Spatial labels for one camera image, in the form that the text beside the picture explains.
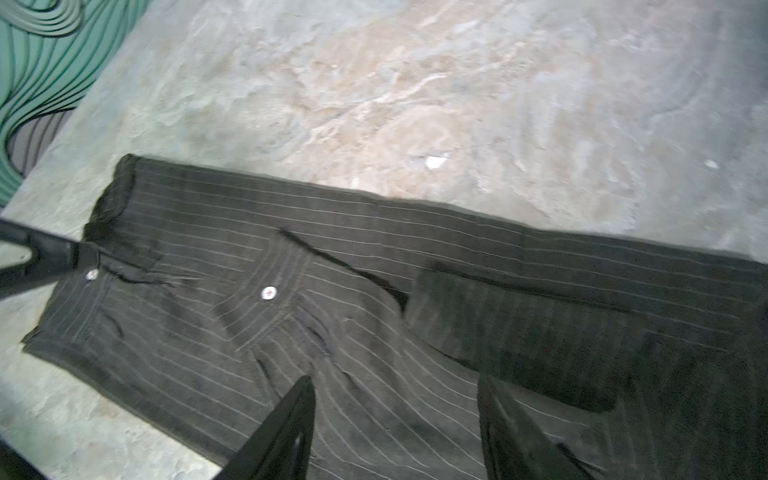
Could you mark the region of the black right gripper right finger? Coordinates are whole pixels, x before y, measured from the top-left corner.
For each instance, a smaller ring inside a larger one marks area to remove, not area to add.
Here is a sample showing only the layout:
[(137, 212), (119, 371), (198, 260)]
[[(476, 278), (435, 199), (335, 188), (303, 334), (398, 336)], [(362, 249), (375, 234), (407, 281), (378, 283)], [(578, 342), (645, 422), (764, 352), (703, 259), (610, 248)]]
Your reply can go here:
[(490, 479), (589, 479), (547, 439), (501, 382), (483, 374), (477, 386), (481, 442)]

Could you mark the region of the dark grey pinstripe shirt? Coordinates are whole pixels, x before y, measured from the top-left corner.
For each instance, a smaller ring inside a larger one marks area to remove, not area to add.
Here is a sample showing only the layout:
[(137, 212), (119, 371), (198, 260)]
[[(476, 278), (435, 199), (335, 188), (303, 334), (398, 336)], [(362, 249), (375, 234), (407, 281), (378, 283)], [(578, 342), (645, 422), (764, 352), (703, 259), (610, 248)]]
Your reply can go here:
[(596, 479), (767, 475), (767, 268), (128, 155), (28, 354), (218, 462), (295, 382), (312, 479), (483, 479), (499, 379)]

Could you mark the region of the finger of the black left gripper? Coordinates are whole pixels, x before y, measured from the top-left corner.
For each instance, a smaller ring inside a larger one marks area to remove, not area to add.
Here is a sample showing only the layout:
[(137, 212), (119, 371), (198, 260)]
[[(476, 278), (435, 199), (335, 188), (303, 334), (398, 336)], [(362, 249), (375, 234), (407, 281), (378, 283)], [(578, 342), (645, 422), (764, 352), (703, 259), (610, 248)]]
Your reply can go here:
[(99, 249), (19, 223), (1, 220), (1, 240), (28, 249), (31, 257), (1, 269), (1, 298), (36, 289), (99, 266)]

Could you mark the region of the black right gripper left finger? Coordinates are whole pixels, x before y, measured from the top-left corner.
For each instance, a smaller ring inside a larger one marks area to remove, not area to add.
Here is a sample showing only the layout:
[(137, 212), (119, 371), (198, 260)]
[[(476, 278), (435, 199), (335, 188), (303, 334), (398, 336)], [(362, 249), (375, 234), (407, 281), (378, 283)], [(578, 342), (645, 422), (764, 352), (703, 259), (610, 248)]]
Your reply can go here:
[(302, 376), (215, 480), (305, 480), (315, 408), (312, 380)]

